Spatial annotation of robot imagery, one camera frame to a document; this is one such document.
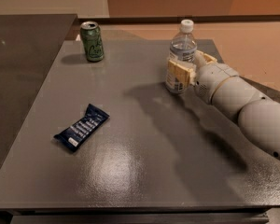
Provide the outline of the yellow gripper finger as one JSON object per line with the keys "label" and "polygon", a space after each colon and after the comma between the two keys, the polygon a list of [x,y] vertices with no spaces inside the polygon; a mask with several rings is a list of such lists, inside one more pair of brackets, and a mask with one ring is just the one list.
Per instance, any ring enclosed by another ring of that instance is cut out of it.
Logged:
{"label": "yellow gripper finger", "polygon": [[196,62],[199,65],[208,65],[211,63],[216,63],[217,62],[217,58],[202,52],[200,50],[196,51]]}
{"label": "yellow gripper finger", "polygon": [[185,87],[195,83],[196,65],[194,63],[169,59],[167,62],[167,71]]}

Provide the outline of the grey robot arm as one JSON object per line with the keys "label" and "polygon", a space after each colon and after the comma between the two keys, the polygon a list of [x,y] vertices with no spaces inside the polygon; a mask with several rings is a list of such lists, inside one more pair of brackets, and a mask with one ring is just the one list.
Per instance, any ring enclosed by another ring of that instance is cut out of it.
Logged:
{"label": "grey robot arm", "polygon": [[255,146],[280,160],[280,103],[256,89],[234,69],[199,50],[194,61],[170,53],[167,74],[234,122]]}

